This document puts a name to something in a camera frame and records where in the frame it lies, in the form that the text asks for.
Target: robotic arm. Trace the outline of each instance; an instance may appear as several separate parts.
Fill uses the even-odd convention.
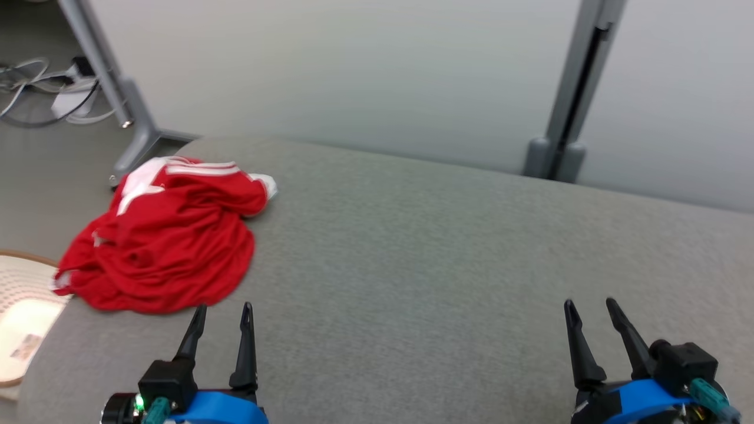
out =
[[[672,346],[658,340],[647,347],[614,299],[607,299],[613,327],[631,362],[631,381],[605,383],[581,332],[581,317],[565,302],[573,382],[578,390],[571,424],[740,424],[715,381],[717,360],[694,343]]]
[[[139,393],[115,393],[100,424],[268,424],[256,404],[256,349],[251,303],[241,314],[241,345],[230,389],[203,390],[194,382],[196,347],[204,332],[207,306],[196,309],[172,361],[154,361],[139,380]]]

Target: gray floor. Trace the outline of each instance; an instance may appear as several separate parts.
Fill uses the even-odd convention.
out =
[[[64,70],[81,54],[56,2],[0,0],[0,62],[49,59],[50,71]],[[11,96],[0,94],[0,109]],[[11,113],[24,121],[52,118],[54,97],[28,92]],[[92,115],[109,110],[97,98]],[[132,137],[115,118],[92,125],[61,122],[48,128],[14,128],[0,121],[0,249],[23,250],[59,259],[71,239],[112,198],[107,178]],[[170,154],[165,143],[156,155]],[[15,423],[15,406],[0,400],[0,424]]]

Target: brown rim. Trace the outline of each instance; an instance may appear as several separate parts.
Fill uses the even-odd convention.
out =
[[[17,258],[20,258],[20,259],[25,259],[25,260],[31,260],[31,261],[34,261],[34,262],[44,263],[45,265],[54,266],[55,268],[57,268],[57,262],[56,261],[54,261],[52,259],[49,259],[49,258],[46,258],[46,257],[41,257],[39,255],[35,255],[33,253],[19,252],[18,250],[0,249],[0,256],[3,256],[3,257],[17,257]],[[18,386],[19,384],[21,384],[21,380],[23,380],[23,377],[19,377],[17,379],[11,379],[11,380],[8,380],[8,381],[0,381],[0,387],[5,388],[5,387]]]
[[[26,260],[33,260],[34,262],[44,263],[45,265],[54,266],[57,268],[57,262],[33,253],[19,252],[18,250],[0,249],[0,256],[3,257],[17,257]]]

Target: blue bracket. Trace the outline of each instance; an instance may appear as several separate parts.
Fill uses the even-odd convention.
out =
[[[191,424],[268,424],[256,404],[221,392],[198,392],[185,413],[170,416],[175,422]]]
[[[676,398],[653,379],[639,379],[614,390],[621,396],[621,413],[605,424],[628,424],[677,405],[694,403],[691,398]]]

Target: white basket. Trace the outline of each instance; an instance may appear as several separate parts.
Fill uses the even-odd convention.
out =
[[[0,388],[21,383],[37,348],[70,296],[50,291],[57,264],[35,255],[0,250]],[[17,390],[0,389],[14,399]]]

